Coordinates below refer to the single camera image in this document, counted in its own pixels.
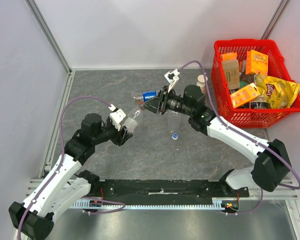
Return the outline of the red label water bottle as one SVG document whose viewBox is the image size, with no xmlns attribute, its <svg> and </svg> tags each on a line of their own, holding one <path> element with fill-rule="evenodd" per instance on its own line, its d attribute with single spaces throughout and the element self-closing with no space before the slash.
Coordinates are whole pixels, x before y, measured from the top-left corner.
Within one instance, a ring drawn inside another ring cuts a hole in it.
<svg viewBox="0 0 300 240">
<path fill-rule="evenodd" d="M 139 107 L 134 107 L 128 114 L 127 119 L 123 123 L 129 133 L 133 133 L 137 126 L 140 125 L 143 120 L 144 111 Z"/>
</svg>

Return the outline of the blue white Pocari cap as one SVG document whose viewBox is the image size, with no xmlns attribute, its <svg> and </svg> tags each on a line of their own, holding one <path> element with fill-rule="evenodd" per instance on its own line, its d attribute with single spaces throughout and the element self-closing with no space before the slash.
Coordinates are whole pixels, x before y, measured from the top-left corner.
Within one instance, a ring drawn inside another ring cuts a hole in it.
<svg viewBox="0 0 300 240">
<path fill-rule="evenodd" d="M 179 138 L 179 135 L 177 133 L 173 133 L 171 137 L 173 140 L 177 140 Z"/>
</svg>

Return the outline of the clear Pocari Sweat bottle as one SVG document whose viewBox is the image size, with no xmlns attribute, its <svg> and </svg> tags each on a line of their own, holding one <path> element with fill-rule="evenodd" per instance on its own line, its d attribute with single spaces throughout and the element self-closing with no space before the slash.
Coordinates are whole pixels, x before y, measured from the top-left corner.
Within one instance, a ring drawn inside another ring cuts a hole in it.
<svg viewBox="0 0 300 240">
<path fill-rule="evenodd" d="M 181 114 L 179 112 L 169 111 L 167 117 L 167 127 L 171 134 L 177 134 L 181 127 Z"/>
</svg>

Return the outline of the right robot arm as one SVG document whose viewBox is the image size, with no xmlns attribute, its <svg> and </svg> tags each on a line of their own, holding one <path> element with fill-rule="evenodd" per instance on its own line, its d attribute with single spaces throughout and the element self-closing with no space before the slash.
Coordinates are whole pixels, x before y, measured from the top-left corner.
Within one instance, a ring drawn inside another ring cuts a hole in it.
<svg viewBox="0 0 300 240">
<path fill-rule="evenodd" d="M 186 86 L 183 95 L 176 95 L 164 86 L 140 107 L 156 115 L 164 115 L 166 111 L 187 115 L 195 131 L 222 141 L 252 162 L 251 167 L 231 169 L 221 177 L 219 191 L 225 197 L 245 187 L 273 192 L 290 172 L 291 162 L 282 141 L 256 137 L 226 122 L 206 106 L 205 95 L 196 85 Z"/>
</svg>

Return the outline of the Pepsi bottle blue label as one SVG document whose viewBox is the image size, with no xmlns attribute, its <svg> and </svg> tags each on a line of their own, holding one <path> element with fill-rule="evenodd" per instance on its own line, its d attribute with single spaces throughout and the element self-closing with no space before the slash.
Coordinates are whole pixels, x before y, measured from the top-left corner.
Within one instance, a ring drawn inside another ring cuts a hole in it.
<svg viewBox="0 0 300 240">
<path fill-rule="evenodd" d="M 150 90 L 150 91 L 140 91 L 140 92 L 133 92 L 131 94 L 132 101 L 136 104 L 139 104 L 141 102 L 146 102 L 154 97 L 156 97 L 158 94 L 157 90 Z"/>
</svg>

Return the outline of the beige nozzle bottle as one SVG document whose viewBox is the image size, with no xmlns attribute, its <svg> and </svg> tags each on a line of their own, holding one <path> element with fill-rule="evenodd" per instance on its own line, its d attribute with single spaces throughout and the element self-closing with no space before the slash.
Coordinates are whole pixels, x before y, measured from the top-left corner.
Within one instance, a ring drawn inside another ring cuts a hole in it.
<svg viewBox="0 0 300 240">
<path fill-rule="evenodd" d="M 196 85 L 200 88 L 203 94 L 207 94 L 207 87 L 206 87 L 206 78 L 205 75 L 201 74 L 197 77 Z"/>
</svg>

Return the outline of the brown cardboard box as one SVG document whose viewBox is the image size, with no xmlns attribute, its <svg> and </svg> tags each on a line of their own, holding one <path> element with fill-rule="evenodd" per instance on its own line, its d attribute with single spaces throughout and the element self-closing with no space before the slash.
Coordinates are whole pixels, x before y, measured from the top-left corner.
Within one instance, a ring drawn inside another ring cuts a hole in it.
<svg viewBox="0 0 300 240">
<path fill-rule="evenodd" d="M 221 62 L 221 64 L 228 89 L 238 89 L 240 87 L 239 61 L 237 59 L 224 60 Z"/>
</svg>

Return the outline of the red plastic basket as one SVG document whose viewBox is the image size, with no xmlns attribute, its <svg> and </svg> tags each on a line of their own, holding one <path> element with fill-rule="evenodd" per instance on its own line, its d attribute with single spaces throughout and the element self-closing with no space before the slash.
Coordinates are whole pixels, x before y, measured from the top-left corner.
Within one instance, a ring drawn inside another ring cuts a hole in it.
<svg viewBox="0 0 300 240">
<path fill-rule="evenodd" d="M 211 78 L 219 114 L 237 127 L 268 128 L 300 112 L 300 83 L 273 40 L 217 40 Z"/>
</svg>

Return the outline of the small orange box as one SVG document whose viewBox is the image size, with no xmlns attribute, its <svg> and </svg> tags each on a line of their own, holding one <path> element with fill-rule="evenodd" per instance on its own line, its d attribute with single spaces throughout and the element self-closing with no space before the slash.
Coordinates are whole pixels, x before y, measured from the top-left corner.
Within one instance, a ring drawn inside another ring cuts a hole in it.
<svg viewBox="0 0 300 240">
<path fill-rule="evenodd" d="M 231 60 L 236 60 L 237 59 L 237 53 L 236 52 L 228 52 L 228 53 L 223 53 L 220 55 L 220 60 L 223 61 L 231 61 Z"/>
</svg>

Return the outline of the orange snack box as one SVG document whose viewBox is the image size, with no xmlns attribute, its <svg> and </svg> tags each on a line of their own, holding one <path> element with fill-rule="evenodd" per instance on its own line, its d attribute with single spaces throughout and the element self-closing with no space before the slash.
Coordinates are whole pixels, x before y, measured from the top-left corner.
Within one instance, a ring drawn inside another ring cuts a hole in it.
<svg viewBox="0 0 300 240">
<path fill-rule="evenodd" d="M 246 85 L 230 95 L 233 108 L 238 108 L 251 102 L 260 95 L 260 91 L 254 83 Z"/>
</svg>

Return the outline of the orange Sugar Daddy box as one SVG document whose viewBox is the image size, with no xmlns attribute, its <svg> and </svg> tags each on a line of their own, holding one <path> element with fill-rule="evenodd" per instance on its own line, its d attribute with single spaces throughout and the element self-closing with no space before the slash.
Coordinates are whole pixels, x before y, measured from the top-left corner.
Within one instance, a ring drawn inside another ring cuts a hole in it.
<svg viewBox="0 0 300 240">
<path fill-rule="evenodd" d="M 269 56 L 267 54 L 250 50 L 246 54 L 246 75 L 268 75 Z"/>
</svg>

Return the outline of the dark jar in basket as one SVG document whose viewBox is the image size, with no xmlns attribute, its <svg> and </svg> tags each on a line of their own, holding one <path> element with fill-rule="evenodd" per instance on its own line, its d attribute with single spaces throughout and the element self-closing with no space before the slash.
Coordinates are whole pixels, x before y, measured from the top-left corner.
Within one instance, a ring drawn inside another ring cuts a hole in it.
<svg viewBox="0 0 300 240">
<path fill-rule="evenodd" d="M 269 109 L 270 105 L 267 102 L 267 99 L 264 95 L 259 95 L 254 100 L 247 102 L 244 105 L 245 109 L 255 109 L 255 110 L 264 110 Z"/>
</svg>

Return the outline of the yellow Lays chip bag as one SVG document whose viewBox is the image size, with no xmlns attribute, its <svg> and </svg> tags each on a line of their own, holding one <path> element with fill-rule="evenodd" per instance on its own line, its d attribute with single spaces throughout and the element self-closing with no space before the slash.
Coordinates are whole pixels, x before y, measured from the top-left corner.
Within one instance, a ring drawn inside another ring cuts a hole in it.
<svg viewBox="0 0 300 240">
<path fill-rule="evenodd" d="M 300 92 L 300 83 L 273 76 L 256 74 L 254 84 L 260 95 L 265 96 L 270 109 L 290 108 Z"/>
</svg>

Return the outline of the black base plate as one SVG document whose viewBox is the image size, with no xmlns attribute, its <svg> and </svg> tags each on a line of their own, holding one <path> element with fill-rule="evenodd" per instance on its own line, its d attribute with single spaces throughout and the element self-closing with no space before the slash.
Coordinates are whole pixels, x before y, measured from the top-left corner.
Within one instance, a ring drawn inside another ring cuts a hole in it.
<svg viewBox="0 0 300 240">
<path fill-rule="evenodd" d="M 250 194 L 247 187 L 233 190 L 206 179 L 106 179 L 93 185 L 88 196 L 125 204 L 209 204 L 212 198 L 248 198 Z"/>
</svg>

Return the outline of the aluminium frame rail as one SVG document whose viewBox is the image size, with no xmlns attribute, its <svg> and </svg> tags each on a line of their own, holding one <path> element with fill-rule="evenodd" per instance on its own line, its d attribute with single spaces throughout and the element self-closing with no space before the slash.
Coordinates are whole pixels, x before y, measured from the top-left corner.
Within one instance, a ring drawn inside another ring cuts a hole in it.
<svg viewBox="0 0 300 240">
<path fill-rule="evenodd" d="M 60 61 L 62 67 L 67 72 L 68 75 L 72 73 L 72 68 L 70 67 L 69 63 L 67 62 L 64 54 L 62 53 L 61 48 L 59 47 L 52 31 L 50 30 L 42 12 L 40 11 L 37 3 L 35 0 L 25 0 L 25 3 L 29 7 L 30 11 L 32 12 L 32 15 L 36 19 L 39 27 L 41 28 L 43 34 L 45 35 L 48 43 L 52 47 L 52 50 L 56 54 L 58 60 Z"/>
</svg>

